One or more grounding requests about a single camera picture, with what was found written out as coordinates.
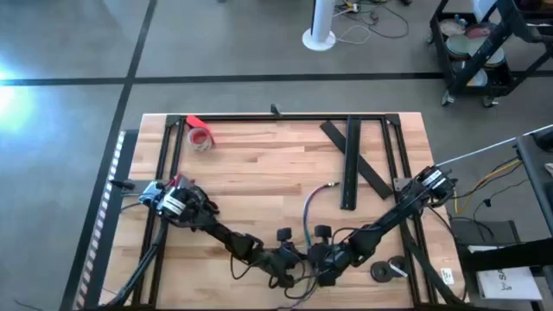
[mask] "cart wheel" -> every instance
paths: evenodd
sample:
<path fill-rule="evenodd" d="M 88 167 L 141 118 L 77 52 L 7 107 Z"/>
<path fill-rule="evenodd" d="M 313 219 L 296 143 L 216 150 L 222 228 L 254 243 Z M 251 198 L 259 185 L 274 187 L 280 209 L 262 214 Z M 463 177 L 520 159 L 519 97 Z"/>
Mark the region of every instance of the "cart wheel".
<path fill-rule="evenodd" d="M 429 45 L 434 43 L 434 34 L 432 34 L 432 29 L 430 30 L 429 35 L 426 37 L 426 43 Z"/>
<path fill-rule="evenodd" d="M 499 101 L 497 98 L 485 96 L 482 98 L 482 105 L 484 108 L 493 108 L 496 105 L 499 105 Z"/>
<path fill-rule="evenodd" d="M 446 91 L 445 93 L 443 93 L 442 106 L 446 107 L 449 104 L 453 104 L 454 102 L 455 102 L 455 97 L 449 95 L 449 91 Z"/>

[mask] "black cart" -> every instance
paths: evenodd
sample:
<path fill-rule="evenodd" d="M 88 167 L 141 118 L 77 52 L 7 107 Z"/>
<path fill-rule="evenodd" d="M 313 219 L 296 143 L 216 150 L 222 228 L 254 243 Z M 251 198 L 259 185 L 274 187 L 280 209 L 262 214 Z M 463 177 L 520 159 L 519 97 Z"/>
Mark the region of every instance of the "black cart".
<path fill-rule="evenodd" d="M 511 93 L 545 61 L 553 57 L 553 11 L 523 11 L 519 9 L 517 0 L 498 0 L 486 13 L 482 22 L 487 22 L 490 15 L 498 10 L 501 14 L 501 23 L 493 29 L 476 54 L 470 60 L 466 60 L 465 66 L 461 70 L 454 71 L 452 67 L 454 60 L 450 58 L 446 47 L 448 37 L 441 32 L 440 21 L 455 19 L 455 16 L 465 19 L 468 25 L 475 24 L 477 21 L 472 13 L 444 13 L 443 9 L 447 3 L 448 0 L 441 0 L 432 16 L 429 37 L 429 43 L 435 43 L 438 63 L 447 83 L 448 89 L 442 97 L 443 106 L 454 103 L 457 96 L 471 95 L 480 96 L 484 107 L 494 107 L 499 103 L 499 97 Z M 485 67 L 490 57 L 513 34 L 529 43 L 543 43 L 545 53 L 523 73 L 517 75 L 513 75 L 506 61 L 498 67 Z M 486 71 L 487 84 L 468 86 L 468 81 L 480 69 Z"/>

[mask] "roll of tape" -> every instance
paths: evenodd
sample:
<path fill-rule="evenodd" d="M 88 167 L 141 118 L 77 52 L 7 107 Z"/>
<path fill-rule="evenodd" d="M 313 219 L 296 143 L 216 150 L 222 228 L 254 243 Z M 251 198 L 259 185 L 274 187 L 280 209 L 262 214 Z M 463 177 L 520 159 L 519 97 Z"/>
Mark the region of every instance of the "roll of tape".
<path fill-rule="evenodd" d="M 209 130 L 200 127 L 192 128 L 188 132 L 187 140 L 196 151 L 205 151 L 213 146 Z"/>

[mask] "wooden table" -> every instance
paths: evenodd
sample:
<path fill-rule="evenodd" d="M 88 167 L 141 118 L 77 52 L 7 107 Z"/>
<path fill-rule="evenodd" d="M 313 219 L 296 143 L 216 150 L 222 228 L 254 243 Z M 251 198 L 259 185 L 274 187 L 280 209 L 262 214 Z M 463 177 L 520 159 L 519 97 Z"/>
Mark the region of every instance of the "wooden table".
<path fill-rule="evenodd" d="M 420 113 L 400 113 L 404 139 L 412 173 L 433 163 L 429 142 Z M 162 144 L 164 114 L 143 116 L 133 157 L 130 178 L 152 180 Z M 267 247 L 278 246 L 278 228 L 292 227 L 292 241 L 305 251 L 302 236 L 302 207 L 306 196 L 317 186 L 340 181 L 344 156 L 319 128 L 322 121 L 211 122 L 216 146 L 203 153 L 183 144 L 179 172 L 202 187 L 219 205 L 219 221 L 237 232 L 261 238 Z M 345 123 L 334 122 L 344 133 Z M 377 173 L 391 183 L 388 162 L 378 123 L 363 121 L 360 153 Z M 394 141 L 394 153 L 399 159 Z M 399 160 L 396 160 L 398 171 Z M 165 168 L 168 178 L 170 157 Z M 125 199 L 124 204 L 134 199 Z M 311 203 L 309 229 L 315 225 L 361 226 L 371 223 L 394 206 L 393 198 L 381 200 L 366 181 L 359 177 L 358 206 L 353 212 L 340 210 L 340 188 L 322 191 Z M 445 219 L 445 208 L 436 209 Z M 106 271 L 100 302 L 113 297 L 136 268 L 147 218 L 143 206 L 131 208 L 119 216 L 118 227 Z M 450 268 L 454 275 L 452 290 L 462 295 L 464 279 L 454 240 L 433 214 L 423 215 L 423 227 L 431 263 L 440 273 Z M 369 275 L 371 264 L 403 255 L 398 228 L 385 235 L 376 254 L 358 268 L 348 268 L 336 286 L 318 289 L 303 308 L 409 308 L 412 306 L 405 278 L 376 283 Z M 236 273 L 244 265 L 235 261 Z M 143 300 L 147 299 L 146 277 Z M 423 274 L 417 266 L 419 290 L 424 301 Z M 158 308 L 276 308 L 287 306 L 282 289 L 269 289 L 269 276 L 251 269 L 234 281 L 229 270 L 229 253 L 222 244 L 204 232 L 171 227 L 163 262 Z M 300 294 L 304 284 L 291 291 Z"/>

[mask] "concrete floor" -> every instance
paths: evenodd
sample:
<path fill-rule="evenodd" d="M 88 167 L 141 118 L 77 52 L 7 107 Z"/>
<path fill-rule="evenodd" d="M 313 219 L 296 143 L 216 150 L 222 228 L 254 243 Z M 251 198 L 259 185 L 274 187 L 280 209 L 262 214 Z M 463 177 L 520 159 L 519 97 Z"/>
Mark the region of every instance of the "concrete floor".
<path fill-rule="evenodd" d="M 0 79 L 123 78 L 148 0 L 7 0 L 0 4 Z M 454 2 L 450 10 L 468 10 Z M 306 50 L 300 36 L 312 3 L 305 0 L 159 0 L 137 76 L 276 73 L 433 73 L 435 52 L 424 40 L 435 0 L 409 8 L 388 5 L 410 22 L 410 35 L 373 35 L 364 46 Z M 381 14 L 383 31 L 403 25 Z M 351 27 L 334 22 L 337 32 Z M 541 53 L 511 38 L 513 69 Z M 544 69 L 551 69 L 552 62 Z M 123 129 L 145 112 L 421 111 L 436 162 L 551 124 L 551 78 L 528 79 L 501 105 L 484 110 L 476 98 L 440 106 L 442 80 L 255 82 L 134 86 Z M 0 86 L 0 162 L 5 183 L 0 209 L 0 309 L 24 310 L 13 300 L 55 310 L 67 281 L 121 85 Z M 451 165 L 464 192 L 498 163 L 509 146 Z M 523 180 L 524 170 L 474 198 Z M 463 216 L 472 216 L 470 206 Z M 516 221 L 523 240 L 548 237 L 528 183 L 500 195 L 479 219 Z M 553 306 L 543 291 L 544 305 Z M 471 298 L 479 305 L 490 305 Z M 490 306 L 513 308 L 499 301 Z M 516 309 L 529 309 L 528 303 Z"/>

